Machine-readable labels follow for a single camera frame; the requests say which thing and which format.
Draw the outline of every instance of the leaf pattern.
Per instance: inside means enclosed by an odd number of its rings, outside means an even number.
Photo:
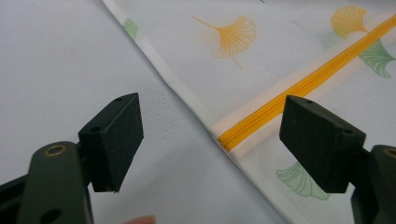
[[[131,19],[126,19],[122,27],[124,28],[129,37],[131,37],[133,40],[136,38],[136,34],[139,28],[136,24],[134,24]]]
[[[233,24],[225,27],[216,27],[194,17],[199,22],[217,30],[220,35],[219,48],[213,52],[216,58],[232,57],[248,48],[256,38],[256,24],[246,17],[239,17]],[[242,65],[234,58],[233,60],[242,68]]]
[[[366,12],[366,10],[355,6],[337,9],[331,19],[334,32],[343,38],[347,38],[351,32],[367,32],[363,25],[363,17]]]
[[[370,48],[362,52],[359,57],[381,77],[390,77],[385,67],[389,62],[396,60],[385,50],[381,40],[376,41]]]
[[[330,196],[329,193],[320,188],[299,162],[286,170],[277,170],[276,175],[295,193],[303,197],[313,196],[321,200],[327,200]]]

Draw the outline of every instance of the fabric pouch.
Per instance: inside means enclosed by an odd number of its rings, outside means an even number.
[[[353,223],[279,140],[286,95],[396,146],[396,2],[104,0],[165,82],[293,223]]]

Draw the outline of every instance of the orange ginkgo leaf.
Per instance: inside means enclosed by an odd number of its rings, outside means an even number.
[[[332,16],[332,28],[334,32],[343,38],[347,38],[347,35],[351,32],[367,32],[363,25],[363,17],[366,12],[366,10],[355,6],[337,9]]]
[[[219,48],[213,52],[216,58],[227,58],[248,48],[256,38],[256,24],[246,17],[239,17],[236,22],[225,27],[216,27],[194,17],[199,22],[217,30],[220,35]]]

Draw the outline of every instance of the table surface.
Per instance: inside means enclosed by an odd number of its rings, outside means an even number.
[[[119,193],[94,193],[95,223],[286,223],[170,90],[100,0],[0,2],[0,184],[32,154],[139,92],[145,138]]]

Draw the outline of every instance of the yellow zipper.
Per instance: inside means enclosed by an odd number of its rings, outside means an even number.
[[[345,49],[343,52],[323,64],[318,70],[300,80],[261,108],[235,124],[222,134],[218,141],[224,149],[231,151],[248,136],[255,133],[260,127],[283,112],[287,95],[306,96],[334,75],[347,63],[369,48],[381,36],[396,26],[396,15],[379,24],[361,40]]]

